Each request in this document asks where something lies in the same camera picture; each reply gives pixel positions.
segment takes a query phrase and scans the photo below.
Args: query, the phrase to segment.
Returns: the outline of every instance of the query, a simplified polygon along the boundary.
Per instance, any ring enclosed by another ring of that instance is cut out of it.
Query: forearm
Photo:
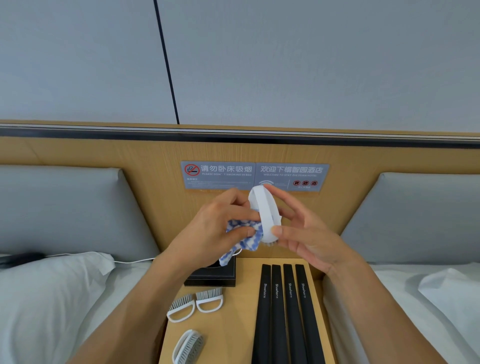
[[[361,258],[333,267],[328,275],[371,364],[445,363]]]
[[[69,364],[151,363],[168,308],[190,269],[166,250]]]

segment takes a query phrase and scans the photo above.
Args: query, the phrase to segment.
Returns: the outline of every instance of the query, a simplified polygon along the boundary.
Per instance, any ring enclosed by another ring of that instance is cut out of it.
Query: gray headboard
[[[0,166],[0,253],[27,251],[159,253],[120,169]]]
[[[382,173],[342,238],[368,262],[480,262],[480,175]]]

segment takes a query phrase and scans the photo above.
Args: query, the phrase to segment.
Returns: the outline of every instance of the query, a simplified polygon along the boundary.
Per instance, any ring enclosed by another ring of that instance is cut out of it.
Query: wooden tabletop
[[[304,264],[312,297],[317,296],[308,263],[303,259],[237,258],[236,287],[223,288],[224,303],[218,311],[204,314],[195,309],[193,315],[185,321],[179,323],[168,322],[159,364],[172,363],[171,357],[175,344],[180,336],[191,328],[199,331],[205,339],[205,345],[197,364],[251,363],[262,264]],[[182,287],[177,298],[207,289],[207,287]],[[334,356],[325,328],[324,317],[320,304],[315,299],[313,300],[313,307],[326,363],[334,364]]]

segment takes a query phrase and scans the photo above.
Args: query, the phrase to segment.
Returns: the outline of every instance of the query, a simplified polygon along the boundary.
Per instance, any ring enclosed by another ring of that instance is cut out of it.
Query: black trim
[[[66,138],[66,139],[108,139],[108,140],[151,140],[172,142],[207,142],[207,143],[251,143],[251,144],[289,144],[311,146],[382,146],[382,147],[417,147],[417,148],[460,148],[480,149],[480,140],[445,139],[408,139],[399,137],[374,136],[333,136],[333,135],[275,135],[268,134],[230,134],[221,131],[199,132],[179,129],[177,132],[136,131],[136,130],[89,130],[58,128],[47,129],[42,126],[0,126],[0,136],[31,138]]]
[[[175,101],[175,92],[173,92],[172,75],[170,74],[170,66],[168,65],[167,48],[165,47],[162,22],[160,21],[160,11],[158,10],[158,3],[156,0],[153,0],[153,4],[155,5],[156,22],[158,24],[158,31],[160,32],[160,39],[162,40],[163,57],[165,58],[165,67],[167,68],[168,82],[170,83],[170,92],[172,93],[173,108],[175,109],[175,117],[177,118],[177,124],[180,125],[177,102]]]

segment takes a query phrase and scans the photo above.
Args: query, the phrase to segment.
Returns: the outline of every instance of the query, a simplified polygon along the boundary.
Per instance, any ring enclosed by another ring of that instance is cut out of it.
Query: no smoking symbol
[[[197,176],[200,173],[200,168],[195,164],[187,164],[185,166],[185,173],[189,176]]]

